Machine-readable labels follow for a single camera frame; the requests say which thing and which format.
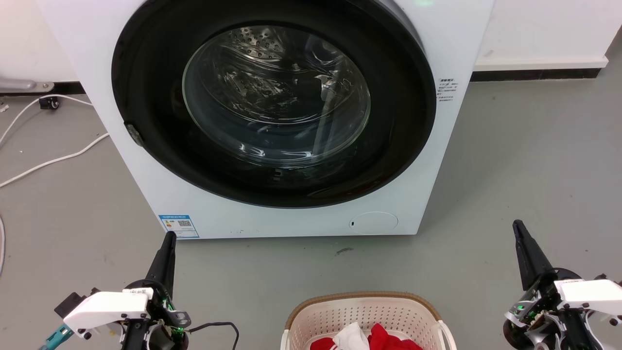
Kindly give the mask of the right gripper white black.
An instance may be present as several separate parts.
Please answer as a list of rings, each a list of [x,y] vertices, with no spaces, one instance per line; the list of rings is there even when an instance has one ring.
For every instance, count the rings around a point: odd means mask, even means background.
[[[601,313],[612,326],[621,325],[620,284],[604,275],[571,278],[569,270],[553,268],[522,220],[512,228],[525,293],[505,314],[507,343],[516,350],[612,350],[589,322]]]

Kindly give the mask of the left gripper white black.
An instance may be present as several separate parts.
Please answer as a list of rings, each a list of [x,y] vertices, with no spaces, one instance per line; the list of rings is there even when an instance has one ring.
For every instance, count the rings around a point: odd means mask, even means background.
[[[177,235],[166,232],[145,280],[121,292],[69,295],[55,308],[63,324],[53,333],[53,348],[77,336],[89,340],[100,328],[120,337],[122,350],[186,350],[191,318],[173,305]]]

